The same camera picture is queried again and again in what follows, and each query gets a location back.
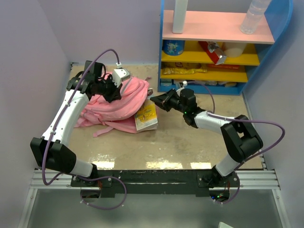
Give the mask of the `pink student backpack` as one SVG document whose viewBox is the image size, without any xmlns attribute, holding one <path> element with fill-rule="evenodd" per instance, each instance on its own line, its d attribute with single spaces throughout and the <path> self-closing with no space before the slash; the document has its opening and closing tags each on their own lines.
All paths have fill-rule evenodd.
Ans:
<svg viewBox="0 0 304 228">
<path fill-rule="evenodd" d="M 95 132 L 94 137 L 113 129 L 133 134 L 141 132 L 136 128 L 135 114 L 146 101 L 149 88 L 150 84 L 147 79 L 132 76 L 123 82 L 120 100 L 109 103 L 103 96 L 94 95 L 81 112 L 75 127 L 105 126 Z"/>
</svg>

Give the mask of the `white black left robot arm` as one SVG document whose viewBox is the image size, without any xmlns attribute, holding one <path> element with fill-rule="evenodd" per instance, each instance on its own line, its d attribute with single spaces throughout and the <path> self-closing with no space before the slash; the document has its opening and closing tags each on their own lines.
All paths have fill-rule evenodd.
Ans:
<svg viewBox="0 0 304 228">
<path fill-rule="evenodd" d="M 96 166 L 78 159 L 68 148 L 68 142 L 92 96 L 101 95 L 109 103 L 119 100 L 122 82 L 129 78 L 130 73 L 121 64 L 107 75 L 104 64 L 86 61 L 84 70 L 69 80 L 64 101 L 50 126 L 41 137 L 34 137 L 30 142 L 38 166 L 43 170 L 82 176 L 87 186 L 96 185 Z"/>
</svg>

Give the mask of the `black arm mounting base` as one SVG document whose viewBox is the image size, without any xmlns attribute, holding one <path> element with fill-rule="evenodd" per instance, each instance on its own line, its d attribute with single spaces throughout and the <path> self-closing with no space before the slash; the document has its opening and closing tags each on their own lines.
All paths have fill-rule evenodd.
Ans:
<svg viewBox="0 0 304 228">
<path fill-rule="evenodd" d="M 80 178 L 71 180 L 72 187 L 83 190 L 97 188 L 102 198 L 113 198 L 116 194 L 124 194 L 123 185 L 114 179 L 120 179 L 128 194 L 166 194 L 211 196 L 222 199 L 221 191 L 237 188 L 240 180 L 235 172 L 227 177 L 213 177 L 211 169 L 202 170 L 99 170 L 98 176 L 103 177 L 101 186 L 98 181 L 87 182 Z"/>
</svg>

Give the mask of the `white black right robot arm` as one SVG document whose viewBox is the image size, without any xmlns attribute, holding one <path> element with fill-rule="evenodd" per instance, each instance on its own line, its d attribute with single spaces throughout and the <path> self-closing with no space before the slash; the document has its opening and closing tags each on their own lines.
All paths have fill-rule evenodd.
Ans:
<svg viewBox="0 0 304 228">
<path fill-rule="evenodd" d="M 213 184 L 218 187 L 228 182 L 228 175 L 234 172 L 237 166 L 263 147 L 262 139 L 246 116 L 213 116 L 197 105 L 196 96 L 191 89 L 171 89 L 162 95 L 151 97 L 150 100 L 167 112 L 171 109 L 181 112 L 189 126 L 222 135 L 228 154 L 212 168 L 211 178 Z"/>
</svg>

